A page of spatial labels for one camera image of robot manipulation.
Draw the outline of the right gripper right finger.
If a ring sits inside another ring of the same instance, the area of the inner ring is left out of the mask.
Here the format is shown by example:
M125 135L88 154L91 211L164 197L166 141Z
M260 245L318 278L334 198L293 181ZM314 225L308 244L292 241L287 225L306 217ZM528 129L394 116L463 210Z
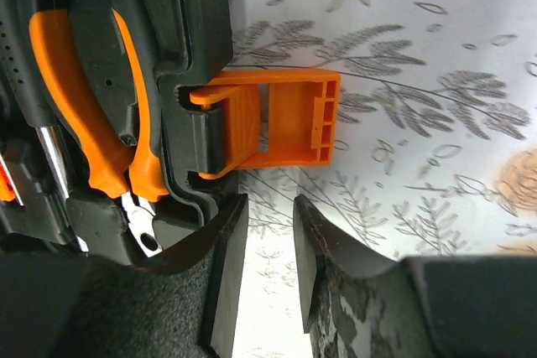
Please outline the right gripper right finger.
M316 357L533 357L536 260L393 261L303 195L293 211L303 329Z

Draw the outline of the black plastic tool case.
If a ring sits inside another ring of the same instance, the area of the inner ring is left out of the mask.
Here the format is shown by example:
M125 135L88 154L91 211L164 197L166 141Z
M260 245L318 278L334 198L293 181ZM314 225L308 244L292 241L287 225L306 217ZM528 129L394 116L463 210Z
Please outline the black plastic tool case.
M227 70L233 57L228 0L20 0L18 7L28 34L34 13L67 11L90 88L119 139L136 148L138 101L113 13L126 20L149 84L157 123L151 143L168 190L152 205L162 251L220 213L237 195L240 170L331 162L339 75L318 69ZM88 250L61 251L1 232L2 252L86 254L122 265L149 259L128 228L121 200L89 185L81 145L44 85L70 172L65 211Z

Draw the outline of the orange handle pliers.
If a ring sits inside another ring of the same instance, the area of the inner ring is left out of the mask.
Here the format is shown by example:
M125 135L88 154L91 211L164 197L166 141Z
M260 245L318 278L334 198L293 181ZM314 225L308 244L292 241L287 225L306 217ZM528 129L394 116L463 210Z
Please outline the orange handle pliers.
M113 13L128 55L138 101L139 137L136 148L119 139L99 105L76 52L70 19L64 9L38 11L29 20L29 37L44 83L81 145L89 163L89 185L120 199L128 228L147 257L162 252L153 228L152 205L167 195L152 130L149 84L143 76L134 37L126 20Z

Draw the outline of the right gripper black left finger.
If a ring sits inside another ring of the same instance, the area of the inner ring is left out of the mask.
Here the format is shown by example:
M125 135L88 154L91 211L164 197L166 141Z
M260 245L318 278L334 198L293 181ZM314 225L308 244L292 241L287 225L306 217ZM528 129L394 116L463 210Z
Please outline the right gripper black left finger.
M237 195L142 267L2 257L2 356L231 356L247 232L248 197Z

